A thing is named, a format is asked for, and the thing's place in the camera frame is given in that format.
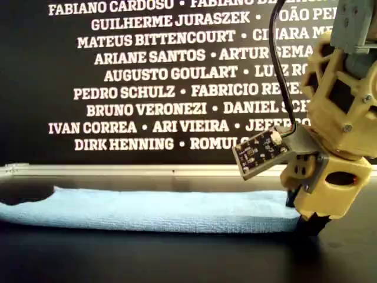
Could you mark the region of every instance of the black table surface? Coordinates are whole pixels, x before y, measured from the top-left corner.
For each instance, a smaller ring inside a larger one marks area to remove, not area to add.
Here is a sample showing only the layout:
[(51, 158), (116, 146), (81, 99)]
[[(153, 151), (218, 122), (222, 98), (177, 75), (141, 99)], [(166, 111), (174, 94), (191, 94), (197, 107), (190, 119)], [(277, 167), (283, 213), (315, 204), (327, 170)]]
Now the black table surface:
[[(279, 189), (278, 177), (38, 177), (3, 181), (127, 190)], [(0, 223), (0, 282), (377, 282), (377, 179), (317, 239), (290, 233), (187, 235), (36, 228)]]

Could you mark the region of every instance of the bolt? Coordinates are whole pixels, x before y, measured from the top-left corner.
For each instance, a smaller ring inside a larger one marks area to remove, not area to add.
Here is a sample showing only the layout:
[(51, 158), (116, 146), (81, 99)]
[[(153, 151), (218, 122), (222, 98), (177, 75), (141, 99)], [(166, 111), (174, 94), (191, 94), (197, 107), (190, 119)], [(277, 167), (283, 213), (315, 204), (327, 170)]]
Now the bolt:
[(345, 125), (343, 127), (343, 132), (344, 133), (349, 133), (350, 131), (352, 131), (352, 126), (351, 125)]
[(363, 98), (363, 102), (364, 103), (368, 103), (372, 100), (372, 96), (370, 94), (368, 94), (366, 97)]

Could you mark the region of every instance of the blue cloth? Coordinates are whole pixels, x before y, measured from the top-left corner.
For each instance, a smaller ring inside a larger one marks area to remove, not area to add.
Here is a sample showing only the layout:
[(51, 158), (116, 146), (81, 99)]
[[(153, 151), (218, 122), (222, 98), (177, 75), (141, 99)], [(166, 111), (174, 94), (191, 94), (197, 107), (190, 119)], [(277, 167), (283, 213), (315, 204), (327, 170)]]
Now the blue cloth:
[(0, 205), (0, 219), (25, 225), (185, 233), (293, 230), (286, 192), (115, 192), (61, 189), (40, 202)]

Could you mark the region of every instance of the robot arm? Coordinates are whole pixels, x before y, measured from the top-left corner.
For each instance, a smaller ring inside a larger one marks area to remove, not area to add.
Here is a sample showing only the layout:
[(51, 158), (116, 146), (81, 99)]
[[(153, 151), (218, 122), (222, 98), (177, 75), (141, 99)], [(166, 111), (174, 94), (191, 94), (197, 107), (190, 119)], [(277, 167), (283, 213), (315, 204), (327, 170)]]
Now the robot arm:
[[(284, 2), (278, 0), (272, 19)], [(274, 127), (233, 149), (244, 180), (288, 162), (280, 175), (287, 206), (301, 214), (298, 228), (311, 235), (348, 212), (370, 179), (365, 157), (377, 157), (376, 7), (376, 0), (339, 1), (333, 31), (321, 36), (301, 82), (310, 98), (310, 127), (291, 118), (290, 129)], [(273, 39), (270, 50), (284, 96)]]

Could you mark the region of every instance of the circuit board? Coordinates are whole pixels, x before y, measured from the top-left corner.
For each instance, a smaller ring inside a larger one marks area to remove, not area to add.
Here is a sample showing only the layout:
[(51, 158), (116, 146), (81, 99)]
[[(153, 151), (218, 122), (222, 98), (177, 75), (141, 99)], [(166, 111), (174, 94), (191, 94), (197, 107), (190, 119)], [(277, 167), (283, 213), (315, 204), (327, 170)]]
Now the circuit board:
[(278, 157), (284, 156), (288, 152), (289, 148), (275, 128), (262, 132), (233, 149), (243, 176), (252, 174), (257, 167), (267, 170), (275, 164), (275, 162), (272, 164), (268, 161), (279, 159)]

